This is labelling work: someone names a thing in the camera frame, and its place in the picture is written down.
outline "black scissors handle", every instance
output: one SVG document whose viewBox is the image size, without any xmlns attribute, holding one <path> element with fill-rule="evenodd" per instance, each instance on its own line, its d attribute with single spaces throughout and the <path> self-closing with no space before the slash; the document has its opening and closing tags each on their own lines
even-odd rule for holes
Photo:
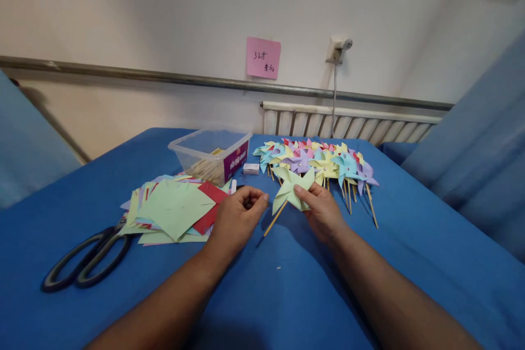
<svg viewBox="0 0 525 350">
<path fill-rule="evenodd" d="M 118 239 L 124 239 L 124 244 L 119 252 L 118 256 L 100 273 L 88 277 L 91 271 L 97 266 L 97 264 L 108 254 L 109 250 Z M 88 288 L 94 286 L 108 276 L 119 263 L 122 261 L 127 251 L 130 249 L 132 237 L 129 235 L 118 235 L 115 233 L 115 227 L 108 227 L 104 231 L 101 231 L 84 242 L 74 247 L 69 253 L 67 253 L 62 259 L 56 263 L 56 265 L 49 271 L 47 276 L 44 278 L 42 285 L 40 286 L 41 291 L 45 293 L 54 293 L 60 291 L 71 284 L 80 288 Z M 75 269 L 65 278 L 57 281 L 57 277 L 60 271 L 66 266 L 66 264 L 75 257 L 81 250 L 92 243 L 96 244 L 91 250 L 82 258 L 82 261 L 75 267 Z"/>
</svg>

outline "label on box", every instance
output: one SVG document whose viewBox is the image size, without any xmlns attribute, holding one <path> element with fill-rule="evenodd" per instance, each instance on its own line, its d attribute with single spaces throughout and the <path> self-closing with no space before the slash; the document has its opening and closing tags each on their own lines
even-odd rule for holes
<svg viewBox="0 0 525 350">
<path fill-rule="evenodd" d="M 227 182 L 248 159 L 248 143 L 246 141 L 237 150 L 224 159 L 224 182 Z"/>
</svg>

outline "plastic box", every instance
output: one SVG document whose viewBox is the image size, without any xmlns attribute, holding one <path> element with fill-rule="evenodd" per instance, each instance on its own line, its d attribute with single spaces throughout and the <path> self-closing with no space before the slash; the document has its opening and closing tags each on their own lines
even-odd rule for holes
<svg viewBox="0 0 525 350">
<path fill-rule="evenodd" d="M 198 130 L 170 142 L 184 172 L 218 187 L 230 180 L 248 158 L 252 133 Z"/>
</svg>

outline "white wall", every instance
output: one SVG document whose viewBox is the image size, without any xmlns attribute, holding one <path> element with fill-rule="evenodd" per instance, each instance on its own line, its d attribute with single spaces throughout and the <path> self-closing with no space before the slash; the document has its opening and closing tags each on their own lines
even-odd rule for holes
<svg viewBox="0 0 525 350">
<path fill-rule="evenodd" d="M 250 79 L 246 37 L 256 36 L 282 43 L 277 83 L 331 89 L 324 58 L 330 36 L 342 34 L 354 47 L 339 90 L 452 103 L 525 26 L 525 0 L 0 0 L 0 7 L 2 55 Z M 151 126 L 245 123 L 260 131 L 258 102 L 276 99 L 8 73 L 38 90 L 92 158 Z M 101 135 L 90 125 L 102 122 Z"/>
</svg>

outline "forearm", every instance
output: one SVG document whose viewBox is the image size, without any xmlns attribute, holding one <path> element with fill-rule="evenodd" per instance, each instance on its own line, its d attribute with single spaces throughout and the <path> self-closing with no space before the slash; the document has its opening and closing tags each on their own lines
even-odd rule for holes
<svg viewBox="0 0 525 350">
<path fill-rule="evenodd" d="M 88 348 L 180 348 L 231 260 L 205 246 Z"/>
<path fill-rule="evenodd" d="M 330 248 L 384 348 L 479 348 L 454 318 L 352 229 L 339 231 Z"/>
</svg>

